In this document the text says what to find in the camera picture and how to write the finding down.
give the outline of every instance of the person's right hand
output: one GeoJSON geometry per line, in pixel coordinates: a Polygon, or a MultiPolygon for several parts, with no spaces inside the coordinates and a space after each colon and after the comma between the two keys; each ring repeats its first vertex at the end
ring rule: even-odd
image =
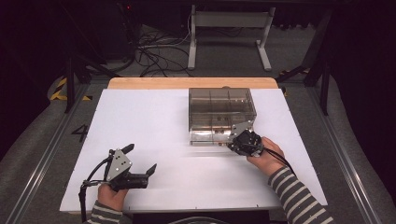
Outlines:
{"type": "MultiPolygon", "coordinates": [[[[280,149],[280,147],[269,138],[262,137],[262,144],[264,145],[264,147],[272,149],[283,158],[285,158],[282,149],[280,149]]],[[[270,176],[275,171],[279,170],[285,165],[282,161],[279,161],[278,159],[270,155],[267,151],[263,151],[260,157],[247,157],[247,160],[253,165],[257,166],[257,168],[259,168],[265,175],[268,176],[270,176]]]]}

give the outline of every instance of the yellow and black hazard tape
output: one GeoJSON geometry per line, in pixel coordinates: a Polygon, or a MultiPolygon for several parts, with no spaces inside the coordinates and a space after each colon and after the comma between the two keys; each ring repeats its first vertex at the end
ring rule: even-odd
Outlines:
{"type": "MultiPolygon", "coordinates": [[[[67,100],[67,96],[61,95],[62,88],[67,82],[67,77],[62,77],[61,81],[59,82],[58,86],[56,87],[55,91],[51,95],[50,99],[51,100],[67,100]]],[[[82,97],[82,100],[84,101],[89,101],[92,100],[93,96],[84,96],[82,97]]]]}

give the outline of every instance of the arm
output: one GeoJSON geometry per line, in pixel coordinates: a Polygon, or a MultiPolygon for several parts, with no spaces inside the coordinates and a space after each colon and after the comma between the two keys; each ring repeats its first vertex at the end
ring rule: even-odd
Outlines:
{"type": "MultiPolygon", "coordinates": [[[[284,157],[283,151],[270,139],[264,137],[262,142],[265,147],[284,157]]],[[[281,161],[265,151],[260,157],[247,157],[247,160],[270,176],[268,185],[279,197],[289,223],[334,223],[309,189],[281,161]]]]}
{"type": "Polygon", "coordinates": [[[107,184],[99,186],[98,200],[92,209],[91,219],[85,223],[119,223],[122,217],[122,207],[128,189],[113,191],[107,184]]]}

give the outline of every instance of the gray and white striped sleeve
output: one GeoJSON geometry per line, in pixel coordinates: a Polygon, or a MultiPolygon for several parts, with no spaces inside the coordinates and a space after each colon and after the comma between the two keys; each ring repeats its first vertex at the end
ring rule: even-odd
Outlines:
{"type": "Polygon", "coordinates": [[[92,209],[91,219],[84,223],[115,224],[120,222],[121,217],[122,212],[116,211],[96,201],[92,209]]]}
{"type": "Polygon", "coordinates": [[[288,167],[273,173],[268,179],[268,185],[279,197],[289,223],[335,223],[288,167]]]}

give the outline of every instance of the white tabletop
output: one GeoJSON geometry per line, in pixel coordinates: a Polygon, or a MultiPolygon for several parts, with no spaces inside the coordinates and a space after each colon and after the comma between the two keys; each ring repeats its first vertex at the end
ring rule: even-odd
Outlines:
{"type": "MultiPolygon", "coordinates": [[[[127,154],[131,173],[157,170],[147,189],[131,189],[124,211],[175,212],[251,210],[279,207],[264,176],[243,156],[227,147],[190,145],[189,91],[104,90],[92,125],[61,204],[61,211],[79,212],[78,192],[84,179],[108,151],[134,143],[127,154]]],[[[254,130],[278,143],[299,179],[317,200],[326,199],[281,90],[251,90],[257,118],[254,130]]],[[[103,166],[93,179],[102,179],[103,166]]],[[[97,187],[87,190],[87,210],[97,187]]]]}

